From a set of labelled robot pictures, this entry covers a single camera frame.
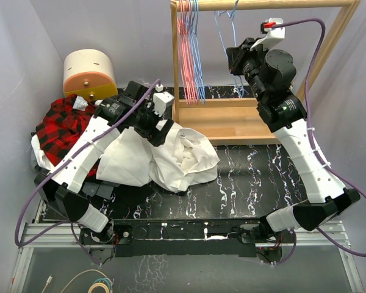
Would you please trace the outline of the white shirt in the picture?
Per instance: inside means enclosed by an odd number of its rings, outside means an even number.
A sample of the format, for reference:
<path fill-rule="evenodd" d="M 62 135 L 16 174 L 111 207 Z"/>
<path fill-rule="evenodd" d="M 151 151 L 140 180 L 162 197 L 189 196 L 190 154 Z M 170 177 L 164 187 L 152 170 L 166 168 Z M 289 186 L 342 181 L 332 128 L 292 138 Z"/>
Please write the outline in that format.
<path fill-rule="evenodd" d="M 141 187 L 154 181 L 170 192 L 217 178 L 218 155 L 198 131 L 174 123 L 165 143 L 154 147 L 133 128 L 125 129 L 96 162 L 96 178 Z"/>

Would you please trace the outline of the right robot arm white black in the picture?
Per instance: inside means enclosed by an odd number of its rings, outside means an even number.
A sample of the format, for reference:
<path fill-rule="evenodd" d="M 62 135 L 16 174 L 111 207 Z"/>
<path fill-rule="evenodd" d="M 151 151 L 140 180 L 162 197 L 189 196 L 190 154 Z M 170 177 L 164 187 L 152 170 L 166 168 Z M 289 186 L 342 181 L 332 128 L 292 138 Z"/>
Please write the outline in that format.
<path fill-rule="evenodd" d="M 327 171 L 328 163 L 316 155 L 307 126 L 307 112 L 290 86 L 296 75 L 293 57 L 281 49 L 254 48 L 255 39 L 246 38 L 238 47 L 226 49 L 228 67 L 234 76 L 243 76 L 257 100 L 257 111 L 270 132 L 288 152 L 306 189 L 307 200 L 277 209 L 260 218 L 255 233 L 274 242 L 282 231 L 304 228 L 312 231 L 361 198 L 358 191 L 347 188 Z"/>

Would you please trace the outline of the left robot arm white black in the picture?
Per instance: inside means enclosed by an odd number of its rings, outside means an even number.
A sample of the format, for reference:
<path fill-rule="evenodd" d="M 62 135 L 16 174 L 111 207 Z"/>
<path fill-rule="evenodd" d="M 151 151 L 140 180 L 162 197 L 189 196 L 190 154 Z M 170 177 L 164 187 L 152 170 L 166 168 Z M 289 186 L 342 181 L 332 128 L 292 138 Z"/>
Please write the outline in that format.
<path fill-rule="evenodd" d="M 102 100 L 68 154 L 49 173 L 38 176 L 42 199 L 70 222 L 92 230 L 98 242 L 110 242 L 114 229 L 109 218 L 80 194 L 84 181 L 106 148 L 126 128 L 133 128 L 155 147 L 164 144 L 173 121 L 168 119 L 162 128 L 157 124 L 173 103 L 174 96 L 158 81 L 150 87 L 131 81 L 123 93 Z"/>

